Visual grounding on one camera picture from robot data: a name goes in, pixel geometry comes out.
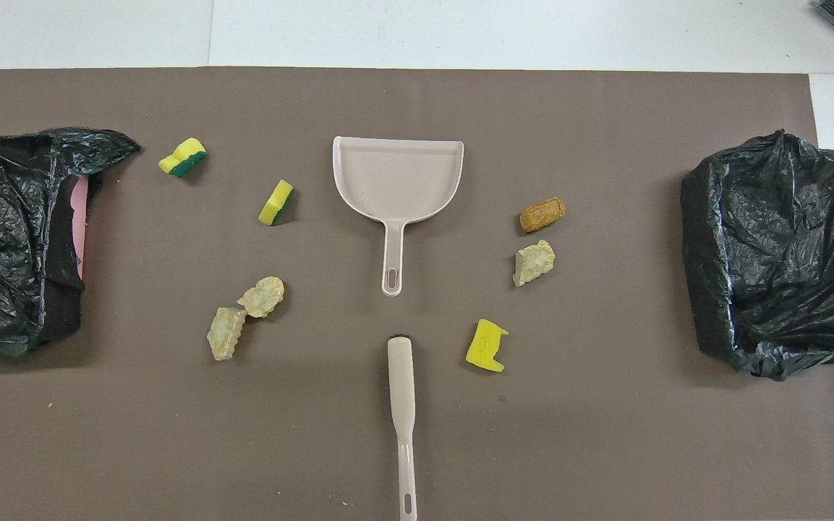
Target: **white table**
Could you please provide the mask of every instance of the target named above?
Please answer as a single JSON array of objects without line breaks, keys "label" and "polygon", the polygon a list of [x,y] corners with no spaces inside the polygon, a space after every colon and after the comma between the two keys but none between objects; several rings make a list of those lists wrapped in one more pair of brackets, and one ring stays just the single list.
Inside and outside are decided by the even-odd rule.
[{"label": "white table", "polygon": [[3,69],[205,65],[807,73],[834,148],[834,27],[807,0],[0,2]]}]

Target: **dustpan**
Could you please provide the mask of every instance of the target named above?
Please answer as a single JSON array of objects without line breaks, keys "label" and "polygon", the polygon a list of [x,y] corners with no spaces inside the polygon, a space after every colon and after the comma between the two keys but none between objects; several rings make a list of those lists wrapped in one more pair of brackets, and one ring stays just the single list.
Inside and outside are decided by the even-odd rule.
[{"label": "dustpan", "polygon": [[400,295],[404,286],[404,227],[426,220],[449,204],[459,189],[465,145],[337,136],[333,177],[353,210],[384,224],[381,291]]}]

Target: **garbage bag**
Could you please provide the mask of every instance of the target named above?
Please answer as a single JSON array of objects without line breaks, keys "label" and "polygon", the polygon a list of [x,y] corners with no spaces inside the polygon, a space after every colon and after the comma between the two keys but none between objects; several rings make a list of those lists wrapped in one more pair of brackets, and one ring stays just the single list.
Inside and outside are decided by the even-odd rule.
[{"label": "garbage bag", "polygon": [[17,355],[73,333],[84,288],[69,197],[139,151],[119,132],[79,128],[0,137],[0,352]]},{"label": "garbage bag", "polygon": [[777,131],[681,183],[700,350],[781,381],[834,363],[834,151]]}]

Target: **beige crumpled piece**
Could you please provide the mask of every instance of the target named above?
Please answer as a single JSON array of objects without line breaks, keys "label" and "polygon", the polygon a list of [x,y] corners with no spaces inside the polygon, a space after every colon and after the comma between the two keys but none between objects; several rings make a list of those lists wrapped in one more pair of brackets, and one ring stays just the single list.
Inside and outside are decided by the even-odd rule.
[{"label": "beige crumpled piece", "polygon": [[208,331],[208,343],[214,360],[228,360],[234,356],[234,348],[242,333],[242,324],[246,322],[246,311],[236,308],[218,308],[211,330]]},{"label": "beige crumpled piece", "polygon": [[548,241],[539,241],[516,252],[516,273],[513,284],[520,287],[528,281],[539,278],[555,267],[555,251]]},{"label": "beige crumpled piece", "polygon": [[237,304],[246,308],[249,316],[262,318],[268,316],[275,306],[285,298],[285,284],[278,277],[265,277],[255,283],[244,293]]}]

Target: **brown table surface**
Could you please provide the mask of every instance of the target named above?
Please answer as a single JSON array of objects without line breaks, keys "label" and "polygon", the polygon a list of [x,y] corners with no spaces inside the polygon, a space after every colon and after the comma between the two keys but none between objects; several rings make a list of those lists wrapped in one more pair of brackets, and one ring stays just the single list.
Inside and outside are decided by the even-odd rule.
[{"label": "brown table surface", "polygon": [[[143,152],[93,201],[82,329],[0,356],[0,519],[394,519],[395,333],[423,519],[834,517],[834,367],[775,383],[705,357],[681,263],[681,176],[777,128],[813,140],[806,76],[0,70],[0,135],[76,125]],[[465,143],[396,299],[335,135]],[[162,174],[190,136],[208,158]],[[265,227],[280,178],[297,197]],[[568,216],[523,235],[553,195]],[[555,270],[513,287],[538,240]],[[215,309],[264,276],[285,301],[214,362]],[[480,318],[510,332],[502,373],[464,360]]]}]

